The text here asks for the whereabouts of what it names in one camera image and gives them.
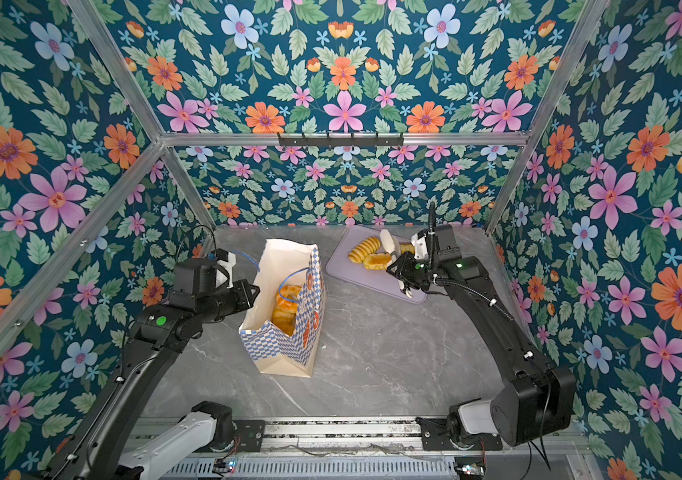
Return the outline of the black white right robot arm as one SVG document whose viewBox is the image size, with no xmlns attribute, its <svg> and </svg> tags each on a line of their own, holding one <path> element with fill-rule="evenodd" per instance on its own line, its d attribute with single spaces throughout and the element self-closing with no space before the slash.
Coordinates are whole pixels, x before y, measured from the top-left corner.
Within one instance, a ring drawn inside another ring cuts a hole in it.
<svg viewBox="0 0 682 480">
<path fill-rule="evenodd" d="M 472 321 L 499 371 L 503 388 L 494 398 L 451 407 L 446 429 L 453 444 L 464 448 L 496 435 L 514 447 L 570 426 L 575 375 L 534 345 L 500 301 L 486 267 L 462 253 L 452 226 L 437 223 L 434 206 L 427 227 L 412 236 L 411 251 L 387 231 L 381 232 L 380 241 L 391 257 L 386 271 L 402 293 L 442 289 Z"/>
</svg>

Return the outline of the large striped croissant bread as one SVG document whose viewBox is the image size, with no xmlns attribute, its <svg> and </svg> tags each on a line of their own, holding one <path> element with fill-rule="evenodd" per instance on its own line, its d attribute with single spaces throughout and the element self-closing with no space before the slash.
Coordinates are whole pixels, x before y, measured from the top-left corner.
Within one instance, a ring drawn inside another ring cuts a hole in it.
<svg viewBox="0 0 682 480">
<path fill-rule="evenodd" d="M 271 315 L 271 322 L 283 333 L 292 336 L 296 326 L 298 304 L 276 302 Z"/>
</svg>

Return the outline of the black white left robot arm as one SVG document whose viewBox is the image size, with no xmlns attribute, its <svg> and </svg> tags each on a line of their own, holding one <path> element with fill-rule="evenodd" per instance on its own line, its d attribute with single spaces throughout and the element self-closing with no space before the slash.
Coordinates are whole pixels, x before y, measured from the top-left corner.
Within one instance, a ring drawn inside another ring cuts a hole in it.
<svg viewBox="0 0 682 480">
<path fill-rule="evenodd" d="M 195 450 L 234 440 L 229 408 L 203 402 L 144 446 L 125 445 L 160 380 L 205 325 L 253 307 L 260 290 L 234 280 L 236 256 L 222 249 L 174 268 L 165 301 L 145 308 L 129 331 L 107 385 L 46 466 L 32 479 L 159 479 Z"/>
</svg>

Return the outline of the small bread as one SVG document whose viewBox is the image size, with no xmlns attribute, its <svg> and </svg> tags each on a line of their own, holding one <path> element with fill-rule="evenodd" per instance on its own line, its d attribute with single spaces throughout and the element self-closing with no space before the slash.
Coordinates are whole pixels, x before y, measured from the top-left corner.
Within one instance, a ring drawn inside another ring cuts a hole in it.
<svg viewBox="0 0 682 480">
<path fill-rule="evenodd" d="M 415 246 L 412 245 L 411 243 L 400 243 L 400 251 L 402 253 L 410 252 L 410 253 L 414 254 L 415 253 Z"/>
</svg>

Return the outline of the golden glazed bread loaf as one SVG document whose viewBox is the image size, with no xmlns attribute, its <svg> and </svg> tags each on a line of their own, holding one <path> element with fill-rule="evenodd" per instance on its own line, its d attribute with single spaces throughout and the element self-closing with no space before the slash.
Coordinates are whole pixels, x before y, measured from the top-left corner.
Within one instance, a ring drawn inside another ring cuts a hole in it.
<svg viewBox="0 0 682 480">
<path fill-rule="evenodd" d="M 364 258 L 363 267 L 371 271 L 385 271 L 392 262 L 392 256 L 389 253 L 372 253 Z"/>
</svg>

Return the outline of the long ridged baguette bread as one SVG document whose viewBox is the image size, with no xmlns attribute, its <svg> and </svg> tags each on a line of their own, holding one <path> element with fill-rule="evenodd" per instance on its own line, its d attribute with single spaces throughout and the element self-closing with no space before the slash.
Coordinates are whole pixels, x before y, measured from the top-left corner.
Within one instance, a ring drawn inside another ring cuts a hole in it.
<svg viewBox="0 0 682 480">
<path fill-rule="evenodd" d="M 362 264 L 364 260 L 378 252 L 381 242 L 378 237 L 368 237 L 357 244 L 348 254 L 348 259 L 354 264 Z"/>
</svg>

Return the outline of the ring shaped bagel bread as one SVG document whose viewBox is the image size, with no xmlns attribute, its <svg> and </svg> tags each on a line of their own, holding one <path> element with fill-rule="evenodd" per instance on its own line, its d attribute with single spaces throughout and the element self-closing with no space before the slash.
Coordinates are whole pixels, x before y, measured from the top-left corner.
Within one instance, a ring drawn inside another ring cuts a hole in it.
<svg viewBox="0 0 682 480">
<path fill-rule="evenodd" d="M 301 285 L 282 285 L 277 293 L 276 300 L 278 302 L 296 304 L 301 290 Z"/>
</svg>

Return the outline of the blue checkered paper bag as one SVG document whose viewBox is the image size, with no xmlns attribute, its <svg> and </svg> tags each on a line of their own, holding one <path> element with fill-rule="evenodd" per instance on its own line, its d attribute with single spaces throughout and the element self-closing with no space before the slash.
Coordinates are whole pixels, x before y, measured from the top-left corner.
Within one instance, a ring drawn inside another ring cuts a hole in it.
<svg viewBox="0 0 682 480">
<path fill-rule="evenodd" d="M 311 377 L 327 298 L 318 246 L 267 240 L 255 285 L 238 329 L 249 357 L 262 374 Z"/>
</svg>

